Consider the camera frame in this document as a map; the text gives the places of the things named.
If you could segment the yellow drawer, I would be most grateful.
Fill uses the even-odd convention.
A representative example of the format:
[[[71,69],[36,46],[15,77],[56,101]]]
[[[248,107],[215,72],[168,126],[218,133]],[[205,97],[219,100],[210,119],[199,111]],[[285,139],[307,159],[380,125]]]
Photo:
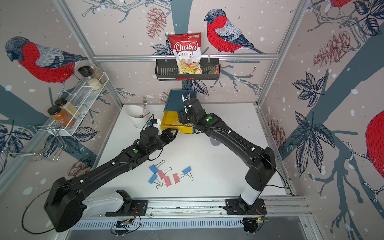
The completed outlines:
[[[161,120],[161,129],[177,129],[181,134],[192,134],[192,124],[181,124],[177,112],[165,111]]]

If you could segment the blue binder clip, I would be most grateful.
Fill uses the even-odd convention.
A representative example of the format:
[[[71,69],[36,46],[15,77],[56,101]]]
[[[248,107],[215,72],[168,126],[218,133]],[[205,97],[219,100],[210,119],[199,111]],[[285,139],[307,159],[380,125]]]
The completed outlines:
[[[151,165],[151,166],[149,167],[149,169],[151,170],[151,172],[152,172],[153,174],[156,174],[156,173],[159,171],[159,167],[160,167],[161,165],[163,165],[165,162],[166,162],[165,160],[162,160],[162,161],[160,161],[158,164]]]
[[[164,186],[164,183],[161,182],[159,179],[158,179],[158,175],[157,174],[153,174],[150,179],[148,180],[148,183],[151,184],[151,185],[155,185],[156,186],[156,189],[159,189],[161,187]]]
[[[194,177],[192,175],[192,168],[191,167],[187,167],[185,168],[183,171],[182,171],[182,175],[181,175],[181,178],[183,177],[188,177],[191,181],[194,181]]]

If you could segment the teal drawer cabinet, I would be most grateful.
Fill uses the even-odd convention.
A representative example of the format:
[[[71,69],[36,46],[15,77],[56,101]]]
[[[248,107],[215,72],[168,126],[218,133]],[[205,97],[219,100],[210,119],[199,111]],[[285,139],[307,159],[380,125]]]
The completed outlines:
[[[195,91],[171,90],[164,111],[178,112],[184,110],[184,103],[182,100],[182,96],[184,93],[189,93],[193,97],[197,96],[197,93]]]

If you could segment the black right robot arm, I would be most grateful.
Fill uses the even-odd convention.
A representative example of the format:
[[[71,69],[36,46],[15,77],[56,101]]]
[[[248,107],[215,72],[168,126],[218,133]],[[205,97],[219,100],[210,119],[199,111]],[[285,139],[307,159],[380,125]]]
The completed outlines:
[[[211,137],[235,153],[249,170],[245,176],[246,187],[239,196],[239,207],[243,211],[251,209],[277,172],[275,153],[269,148],[261,148],[233,131],[219,116],[207,114],[200,101],[183,94],[184,116],[194,130]]]

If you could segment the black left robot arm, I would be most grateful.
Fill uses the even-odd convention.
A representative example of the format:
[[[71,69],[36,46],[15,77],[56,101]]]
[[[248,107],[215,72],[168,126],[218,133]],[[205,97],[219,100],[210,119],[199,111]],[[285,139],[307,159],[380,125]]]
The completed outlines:
[[[55,231],[60,233],[73,227],[82,218],[87,208],[83,201],[90,194],[148,161],[152,153],[175,140],[178,132],[177,129],[159,132],[156,127],[147,127],[140,132],[139,139],[107,163],[70,180],[64,177],[57,179],[44,204]]]

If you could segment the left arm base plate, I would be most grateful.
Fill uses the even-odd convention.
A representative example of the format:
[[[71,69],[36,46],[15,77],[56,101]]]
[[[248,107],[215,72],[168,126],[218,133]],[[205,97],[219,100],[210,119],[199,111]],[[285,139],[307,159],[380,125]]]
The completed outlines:
[[[117,190],[123,204],[115,212],[106,212],[106,217],[143,217],[146,215],[148,200],[133,200],[125,190]]]

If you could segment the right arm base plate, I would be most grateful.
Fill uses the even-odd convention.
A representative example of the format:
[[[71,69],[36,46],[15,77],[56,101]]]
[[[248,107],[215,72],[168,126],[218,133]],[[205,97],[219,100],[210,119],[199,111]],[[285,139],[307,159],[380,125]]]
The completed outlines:
[[[226,199],[223,209],[228,215],[266,215],[267,210],[263,199],[256,199],[252,205],[248,205],[242,198]]]

